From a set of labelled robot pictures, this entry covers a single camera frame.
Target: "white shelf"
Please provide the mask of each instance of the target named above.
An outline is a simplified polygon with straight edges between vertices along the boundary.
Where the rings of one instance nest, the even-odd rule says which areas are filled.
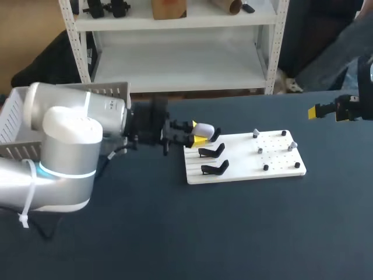
[[[270,0],[248,0],[246,2],[255,9],[254,13],[248,14],[242,10],[239,14],[232,16],[209,0],[189,0],[186,18],[154,20],[151,0],[134,0],[129,1],[131,9],[125,18],[116,19],[111,13],[105,12],[105,17],[93,19],[90,14],[83,13],[76,20],[76,28],[78,31],[107,31],[275,24],[276,13]]]
[[[211,41],[104,47],[94,82],[131,83],[131,92],[265,88],[254,43]]]

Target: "metal shelf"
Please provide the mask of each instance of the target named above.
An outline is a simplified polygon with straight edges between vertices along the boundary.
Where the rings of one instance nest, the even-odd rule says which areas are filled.
[[[70,1],[59,0],[82,83],[93,78],[90,31],[100,53],[95,82],[129,82],[133,92],[263,88],[271,95],[289,0],[243,1],[255,12],[235,16],[210,0],[187,1],[186,18],[154,20],[151,0],[128,0],[132,8],[121,19],[93,19],[82,13],[86,0],[75,19]]]
[[[247,1],[255,13],[241,11],[235,16],[226,14],[209,0],[188,1],[187,17],[173,20],[154,20],[151,0],[131,2],[131,9],[124,18],[116,19],[105,12],[105,17],[93,19],[90,14],[79,15],[77,31],[180,29],[201,27],[272,25],[276,23],[276,13],[270,0]]]
[[[265,88],[254,43],[131,44],[103,48],[94,82],[130,81],[131,92]]]

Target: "wire basket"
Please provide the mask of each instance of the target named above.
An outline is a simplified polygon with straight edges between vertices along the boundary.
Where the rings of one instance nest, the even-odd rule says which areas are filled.
[[[124,99],[127,109],[131,108],[129,83],[90,83],[61,85],[65,88],[81,89]],[[12,89],[0,112],[0,157],[8,159],[40,159],[43,134],[32,131],[23,123],[23,101],[28,87]],[[126,139],[104,139],[101,154],[107,155]]]

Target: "cardboard box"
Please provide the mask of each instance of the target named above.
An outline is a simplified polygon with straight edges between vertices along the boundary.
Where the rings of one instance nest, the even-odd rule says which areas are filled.
[[[180,19],[187,16],[187,0],[152,0],[154,19]]]

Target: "white board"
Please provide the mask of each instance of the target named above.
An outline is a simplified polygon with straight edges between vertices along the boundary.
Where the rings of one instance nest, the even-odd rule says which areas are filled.
[[[306,168],[298,148],[288,151],[293,137],[289,131],[282,136],[280,131],[260,132],[257,138],[252,133],[221,135],[215,143],[203,145],[203,148],[216,150],[224,143],[226,148],[218,159],[199,157],[198,148],[185,148],[185,168],[188,184],[206,184],[229,181],[267,179],[277,177],[303,176]],[[203,175],[201,165],[219,167],[228,159],[229,167],[223,175]]]

